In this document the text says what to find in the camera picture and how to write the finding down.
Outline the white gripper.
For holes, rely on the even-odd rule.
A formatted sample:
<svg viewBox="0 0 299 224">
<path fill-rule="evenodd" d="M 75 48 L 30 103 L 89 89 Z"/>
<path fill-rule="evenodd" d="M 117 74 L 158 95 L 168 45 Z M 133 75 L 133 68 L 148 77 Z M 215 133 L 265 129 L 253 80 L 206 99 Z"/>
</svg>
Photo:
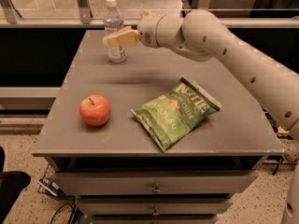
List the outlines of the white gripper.
<svg viewBox="0 0 299 224">
<path fill-rule="evenodd" d="M 106 35 L 102 42 L 110 48 L 132 47 L 135 46 L 139 39 L 145 46 L 159 48 L 157 31 L 160 20 L 163 15 L 153 13 L 149 10 L 141 11 L 141 19 L 137 23 L 137 31 L 132 30 L 130 26 L 124 27 L 119 31 Z"/>
</svg>

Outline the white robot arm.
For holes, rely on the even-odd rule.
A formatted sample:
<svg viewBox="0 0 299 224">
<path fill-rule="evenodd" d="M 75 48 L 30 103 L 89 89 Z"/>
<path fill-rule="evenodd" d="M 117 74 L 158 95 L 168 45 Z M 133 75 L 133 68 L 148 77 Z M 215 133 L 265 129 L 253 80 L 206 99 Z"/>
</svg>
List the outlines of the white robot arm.
<svg viewBox="0 0 299 224">
<path fill-rule="evenodd" d="M 299 142 L 299 74 L 235 36 L 211 12 L 197 9 L 178 18 L 144 10 L 136 29 L 127 26 L 103 38 L 108 48 L 137 43 L 198 62 L 216 58 Z"/>
</svg>

